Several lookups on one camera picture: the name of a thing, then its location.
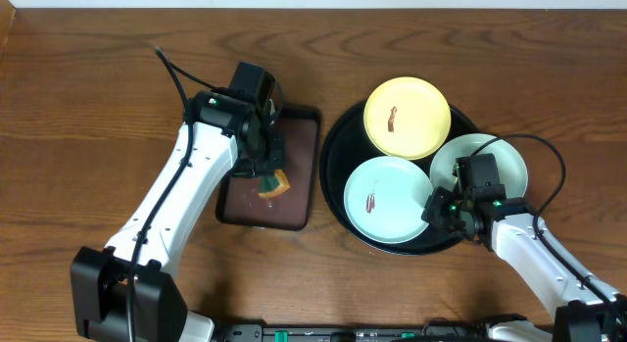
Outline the green orange sponge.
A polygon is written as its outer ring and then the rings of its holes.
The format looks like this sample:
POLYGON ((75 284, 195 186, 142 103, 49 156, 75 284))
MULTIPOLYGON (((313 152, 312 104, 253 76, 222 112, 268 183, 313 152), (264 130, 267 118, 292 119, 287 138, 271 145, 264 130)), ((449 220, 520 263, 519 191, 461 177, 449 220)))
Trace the green orange sponge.
POLYGON ((275 170, 273 175, 260 178, 259 197, 274 198, 290 189, 290 183, 283 170, 275 170))

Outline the light blue plate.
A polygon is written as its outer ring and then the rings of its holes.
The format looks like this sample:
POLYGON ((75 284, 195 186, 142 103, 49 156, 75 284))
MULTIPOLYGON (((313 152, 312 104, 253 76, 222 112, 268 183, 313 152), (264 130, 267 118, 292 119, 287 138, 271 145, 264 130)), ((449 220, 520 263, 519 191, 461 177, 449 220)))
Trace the light blue plate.
POLYGON ((432 192, 429 177, 416 164, 398 157, 376 157, 349 176, 344 209, 350 223, 366 238, 400 244, 427 229, 422 214, 432 192))

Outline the pale green plate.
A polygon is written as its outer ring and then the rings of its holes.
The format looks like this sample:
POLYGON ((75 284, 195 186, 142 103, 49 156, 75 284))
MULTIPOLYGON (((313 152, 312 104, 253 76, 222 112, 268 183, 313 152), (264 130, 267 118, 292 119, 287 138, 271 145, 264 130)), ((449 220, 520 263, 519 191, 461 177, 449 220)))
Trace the pale green plate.
MULTIPOLYGON (((453 190, 456 178, 453 176, 453 167, 457 158, 470 156, 483 144, 494 139, 493 135, 484 133, 470 133, 448 141, 436 152, 431 166, 429 177, 434 188, 442 186, 453 190)), ((526 164, 518 151, 509 143, 499 140, 479 152, 493 154, 496 158, 500 181, 505 185, 508 198, 523 197, 528 186, 528 172, 526 164)))

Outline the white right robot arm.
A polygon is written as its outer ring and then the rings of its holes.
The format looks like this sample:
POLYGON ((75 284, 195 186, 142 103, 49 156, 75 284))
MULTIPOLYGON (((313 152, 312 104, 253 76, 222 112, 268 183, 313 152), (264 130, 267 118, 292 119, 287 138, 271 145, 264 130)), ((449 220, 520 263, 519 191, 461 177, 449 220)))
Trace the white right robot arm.
POLYGON ((436 188, 423 220, 484 245, 511 266, 554 320, 546 332, 526 320, 496 322, 487 337, 500 341, 624 341, 626 296, 598 279, 551 234, 522 198, 477 195, 470 188, 436 188))

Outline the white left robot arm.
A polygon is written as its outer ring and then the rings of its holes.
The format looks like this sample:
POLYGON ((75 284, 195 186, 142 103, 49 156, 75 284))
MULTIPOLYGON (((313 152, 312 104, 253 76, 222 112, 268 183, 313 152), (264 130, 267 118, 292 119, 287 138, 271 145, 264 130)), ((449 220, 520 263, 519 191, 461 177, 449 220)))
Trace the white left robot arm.
POLYGON ((201 91, 184 107, 172 152, 145 198, 104 249, 82 247, 71 285, 79 336, 94 341, 209 341, 214 322, 194 313, 174 278, 193 227, 227 175, 282 168, 280 107, 269 96, 201 91))

